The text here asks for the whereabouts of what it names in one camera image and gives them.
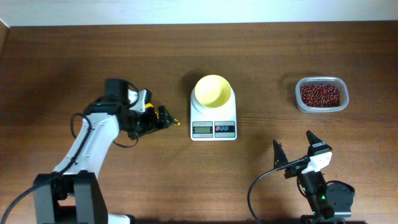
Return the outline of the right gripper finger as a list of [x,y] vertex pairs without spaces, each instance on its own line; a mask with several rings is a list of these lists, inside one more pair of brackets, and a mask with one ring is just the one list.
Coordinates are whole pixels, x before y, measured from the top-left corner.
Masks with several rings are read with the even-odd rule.
[[323,145],[323,141],[321,139],[319,139],[318,137],[316,137],[316,135],[314,135],[310,130],[308,130],[306,132],[306,136],[307,136],[308,142],[311,146],[322,146]]
[[281,167],[286,166],[289,161],[284,150],[282,149],[281,143],[279,143],[276,139],[274,139],[272,143],[274,149],[274,169],[280,169]]

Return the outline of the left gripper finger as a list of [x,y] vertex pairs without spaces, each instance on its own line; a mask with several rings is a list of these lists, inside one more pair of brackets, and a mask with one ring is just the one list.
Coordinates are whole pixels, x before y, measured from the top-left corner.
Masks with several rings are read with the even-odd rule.
[[151,133],[158,130],[159,118],[153,106],[146,108],[143,118],[145,133]]
[[158,107],[159,112],[159,128],[168,128],[176,125],[176,119],[167,111],[165,106]]

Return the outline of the yellow measuring scoop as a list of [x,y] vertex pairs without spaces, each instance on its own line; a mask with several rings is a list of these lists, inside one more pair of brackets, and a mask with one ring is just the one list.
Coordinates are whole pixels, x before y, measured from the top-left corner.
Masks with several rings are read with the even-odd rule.
[[[146,104],[146,108],[148,108],[148,107],[150,107],[150,106],[153,106],[153,105],[152,105],[151,103]],[[173,126],[179,126],[179,125],[180,125],[180,121],[176,119],[176,125],[173,125]]]

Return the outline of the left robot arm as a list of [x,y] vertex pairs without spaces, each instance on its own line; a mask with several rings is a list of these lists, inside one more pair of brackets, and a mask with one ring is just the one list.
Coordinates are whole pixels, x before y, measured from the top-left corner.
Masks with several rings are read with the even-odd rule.
[[109,147],[121,131],[133,141],[178,126],[164,106],[150,104],[149,90],[139,91],[122,79],[107,79],[104,96],[88,105],[82,126],[68,154],[50,174],[39,174],[34,185],[37,223],[135,223],[133,215],[110,214],[98,174]]

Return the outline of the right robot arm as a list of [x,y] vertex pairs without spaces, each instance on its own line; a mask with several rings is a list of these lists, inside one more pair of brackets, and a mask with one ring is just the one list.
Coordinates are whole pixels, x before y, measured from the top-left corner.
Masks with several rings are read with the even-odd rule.
[[286,179],[295,177],[312,210],[302,215],[300,223],[344,223],[351,216],[355,189],[344,182],[326,181],[321,172],[331,162],[332,147],[306,132],[309,141],[307,154],[296,161],[288,161],[281,143],[273,140],[274,168],[284,170]]

